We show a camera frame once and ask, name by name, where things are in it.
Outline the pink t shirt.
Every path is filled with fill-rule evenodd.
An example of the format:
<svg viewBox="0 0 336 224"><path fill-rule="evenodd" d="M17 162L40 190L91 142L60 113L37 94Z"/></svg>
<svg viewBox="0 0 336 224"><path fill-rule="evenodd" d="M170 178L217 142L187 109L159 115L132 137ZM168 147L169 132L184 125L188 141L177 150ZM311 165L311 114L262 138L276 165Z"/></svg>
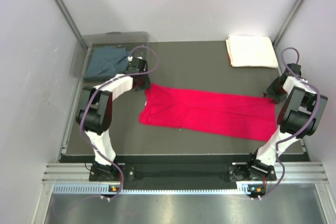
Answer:
<svg viewBox="0 0 336 224"><path fill-rule="evenodd" d="M266 142L275 133L275 104L267 98L152 84L139 122Z"/></svg>

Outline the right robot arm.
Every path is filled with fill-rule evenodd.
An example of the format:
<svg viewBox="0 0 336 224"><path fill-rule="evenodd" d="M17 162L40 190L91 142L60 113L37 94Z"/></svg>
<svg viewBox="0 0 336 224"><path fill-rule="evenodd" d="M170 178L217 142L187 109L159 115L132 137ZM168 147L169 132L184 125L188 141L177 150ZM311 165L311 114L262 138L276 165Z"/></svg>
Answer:
<svg viewBox="0 0 336 224"><path fill-rule="evenodd" d="M320 95L320 102L317 102L317 92L301 77L301 65L297 63L288 64L285 72L266 89L264 96L276 104L283 103L283 107L275 133L265 145L250 154L245 174L252 180L272 175L276 158L291 144L316 131L328 102L325 95Z"/></svg>

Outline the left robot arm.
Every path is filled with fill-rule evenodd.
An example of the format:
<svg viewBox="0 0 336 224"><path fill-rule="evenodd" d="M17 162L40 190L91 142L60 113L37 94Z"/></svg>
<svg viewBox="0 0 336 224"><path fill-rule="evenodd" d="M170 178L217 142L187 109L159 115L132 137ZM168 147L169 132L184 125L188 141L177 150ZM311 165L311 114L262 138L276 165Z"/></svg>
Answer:
<svg viewBox="0 0 336 224"><path fill-rule="evenodd" d="M116 153L112 148L109 127L112 122L113 101L130 90L150 87L148 63L142 58L131 58L126 71L101 85L84 87L76 111L76 122L94 145L95 159L91 167L91 181L114 180L119 168L112 161Z"/></svg>

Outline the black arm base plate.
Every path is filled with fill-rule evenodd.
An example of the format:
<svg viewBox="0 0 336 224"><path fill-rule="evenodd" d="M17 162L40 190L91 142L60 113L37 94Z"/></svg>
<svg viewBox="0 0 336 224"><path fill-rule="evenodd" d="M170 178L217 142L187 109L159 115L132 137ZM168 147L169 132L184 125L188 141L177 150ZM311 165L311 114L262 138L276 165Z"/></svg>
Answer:
<svg viewBox="0 0 336 224"><path fill-rule="evenodd" d="M122 169L124 180L143 178L218 178L223 182L266 181L277 179L273 165L265 165L253 154L237 155L149 155L118 156L114 163Z"/></svg>

